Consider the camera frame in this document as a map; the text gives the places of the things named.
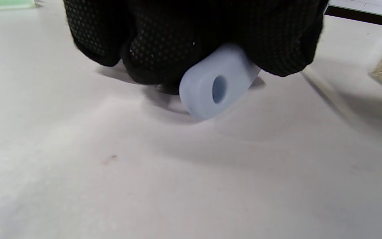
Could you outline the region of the person's left hand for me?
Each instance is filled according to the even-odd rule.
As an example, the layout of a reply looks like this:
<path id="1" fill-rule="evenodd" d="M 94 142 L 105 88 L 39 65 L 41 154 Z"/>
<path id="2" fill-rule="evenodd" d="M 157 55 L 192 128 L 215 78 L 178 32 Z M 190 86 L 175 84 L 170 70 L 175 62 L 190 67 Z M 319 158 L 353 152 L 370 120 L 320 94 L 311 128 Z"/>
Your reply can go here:
<path id="1" fill-rule="evenodd" d="M 261 70 L 287 77 L 313 62 L 327 0 L 65 0 L 77 49 L 120 61 L 132 80 L 177 95 L 185 72 L 233 43 Z"/>

